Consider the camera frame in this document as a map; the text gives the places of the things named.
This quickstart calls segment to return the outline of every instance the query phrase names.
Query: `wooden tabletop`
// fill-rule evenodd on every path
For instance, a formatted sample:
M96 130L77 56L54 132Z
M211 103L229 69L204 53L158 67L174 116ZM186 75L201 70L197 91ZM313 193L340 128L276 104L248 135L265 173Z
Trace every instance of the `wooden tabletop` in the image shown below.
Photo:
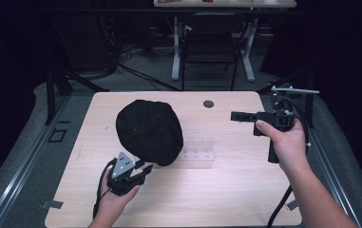
M289 182L277 164L267 162L269 139L254 136L253 123L230 121L231 111L263 111L255 92L108 92L95 94L86 113L53 199L63 206L49 209L47 227L87 227L106 163L120 152L138 160L121 146L115 127L119 111L137 99L169 103L185 142L171 165L154 164L115 226L267 224ZM205 101L214 106L205 107ZM275 225L300 222L297 209L283 207Z
M294 8L295 0L154 0L155 7L163 8Z

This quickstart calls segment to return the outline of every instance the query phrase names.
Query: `black curtain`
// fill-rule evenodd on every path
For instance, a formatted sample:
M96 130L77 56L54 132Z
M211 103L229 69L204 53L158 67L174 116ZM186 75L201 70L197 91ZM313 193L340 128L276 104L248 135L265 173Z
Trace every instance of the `black curtain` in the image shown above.
M0 166L29 120L32 90L46 80L34 26L17 3L0 1Z
M333 16L283 21L261 70L286 77L309 69L314 88L320 90L362 168L362 1L297 3L296 10L324 10ZM305 87L307 77L291 83Z

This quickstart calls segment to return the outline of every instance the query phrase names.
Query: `black baseball cap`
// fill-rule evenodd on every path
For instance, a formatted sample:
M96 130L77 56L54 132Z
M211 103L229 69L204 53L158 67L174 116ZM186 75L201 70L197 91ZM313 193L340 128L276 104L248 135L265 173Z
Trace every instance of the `black baseball cap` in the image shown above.
M168 103L136 100L116 119L122 146L145 162L171 164L183 148L181 124Z

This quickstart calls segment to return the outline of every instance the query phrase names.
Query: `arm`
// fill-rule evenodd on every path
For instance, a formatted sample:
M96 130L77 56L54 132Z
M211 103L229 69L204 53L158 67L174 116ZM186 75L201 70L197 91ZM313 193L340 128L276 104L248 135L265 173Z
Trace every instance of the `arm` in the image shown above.
M307 227L357 227L338 206L311 169L305 154L305 136L298 119L288 132L280 132L264 121L257 128L274 143L281 169L294 190Z
M105 172L103 183L101 185L101 194L108 190L107 175L109 170ZM124 207L136 196L139 191L139 185L135 186L130 192L123 196L117 196L112 192L107 192L100 201L98 213L95 219L88 227L112 227L113 223L122 214Z

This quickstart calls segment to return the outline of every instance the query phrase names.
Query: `human hand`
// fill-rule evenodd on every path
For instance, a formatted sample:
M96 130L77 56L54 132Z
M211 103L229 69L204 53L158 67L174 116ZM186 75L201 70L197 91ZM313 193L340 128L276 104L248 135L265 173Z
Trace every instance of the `human hand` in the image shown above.
M281 132L261 120L256 121L256 126L261 133L273 141L279 165L287 175L295 170L309 167L306 158L305 134L299 119L295 118L295 126L286 132Z
M124 211L124 207L136 196L140 186L135 186L127 194L118 196L109 191L107 186L109 169L106 170L101 184L101 194L106 194L100 200L100 206L95 219L88 227L112 227L113 223Z

